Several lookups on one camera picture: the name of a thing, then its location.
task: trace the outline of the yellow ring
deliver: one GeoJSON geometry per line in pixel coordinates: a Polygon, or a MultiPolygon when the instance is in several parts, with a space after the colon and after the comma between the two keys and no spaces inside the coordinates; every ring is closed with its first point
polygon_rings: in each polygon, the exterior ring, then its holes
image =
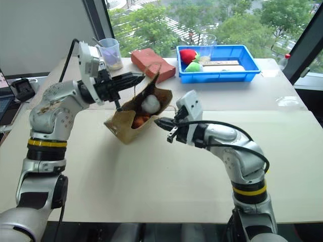
{"type": "Polygon", "coordinates": [[[29,145],[35,146],[46,146],[46,147],[57,147],[57,148],[64,148],[67,146],[67,142],[49,142],[49,141],[42,141],[42,140],[28,140],[29,145]]]}
{"type": "Polygon", "coordinates": [[[241,194],[241,195],[257,196],[257,195],[262,194],[262,193],[264,193],[266,191],[267,185],[265,184],[263,188],[261,188],[261,189],[259,189],[257,191],[252,191],[252,192],[242,191],[242,190],[236,189],[234,187],[232,187],[232,188],[236,193],[241,194]]]}

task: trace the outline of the red brick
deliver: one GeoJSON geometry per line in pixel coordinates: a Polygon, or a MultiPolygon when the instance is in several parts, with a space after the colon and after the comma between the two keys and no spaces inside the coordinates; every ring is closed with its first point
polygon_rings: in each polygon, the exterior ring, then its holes
{"type": "MultiPolygon", "coordinates": [[[[150,64],[161,64],[160,75],[157,83],[162,82],[175,75],[176,69],[174,66],[168,64],[162,57],[157,55],[152,49],[135,50],[131,53],[131,61],[136,64],[140,70],[145,71],[150,64]]],[[[146,75],[152,78],[156,75],[159,65],[151,65],[146,71],[146,75]]]]}

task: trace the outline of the white wall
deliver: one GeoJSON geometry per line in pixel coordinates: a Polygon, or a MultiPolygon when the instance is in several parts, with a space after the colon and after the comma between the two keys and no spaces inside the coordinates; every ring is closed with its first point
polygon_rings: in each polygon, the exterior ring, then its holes
{"type": "Polygon", "coordinates": [[[0,68],[5,75],[50,72],[73,38],[94,36],[81,0],[0,0],[0,68]]]}

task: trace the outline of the bottle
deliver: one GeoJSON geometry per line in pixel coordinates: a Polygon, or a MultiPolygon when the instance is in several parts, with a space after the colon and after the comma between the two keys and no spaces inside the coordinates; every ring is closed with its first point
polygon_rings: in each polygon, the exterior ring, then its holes
{"type": "Polygon", "coordinates": [[[282,58],[279,62],[278,62],[278,66],[281,70],[285,69],[285,67],[287,66],[288,60],[291,57],[290,54],[286,54],[284,58],[282,58]]]}

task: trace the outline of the red strawberry toy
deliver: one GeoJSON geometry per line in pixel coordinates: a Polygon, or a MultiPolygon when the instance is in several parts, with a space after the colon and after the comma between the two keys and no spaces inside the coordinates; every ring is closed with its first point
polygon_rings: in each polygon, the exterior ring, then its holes
{"type": "Polygon", "coordinates": [[[180,50],[182,62],[189,65],[191,62],[198,62],[200,55],[193,49],[180,50]]]}

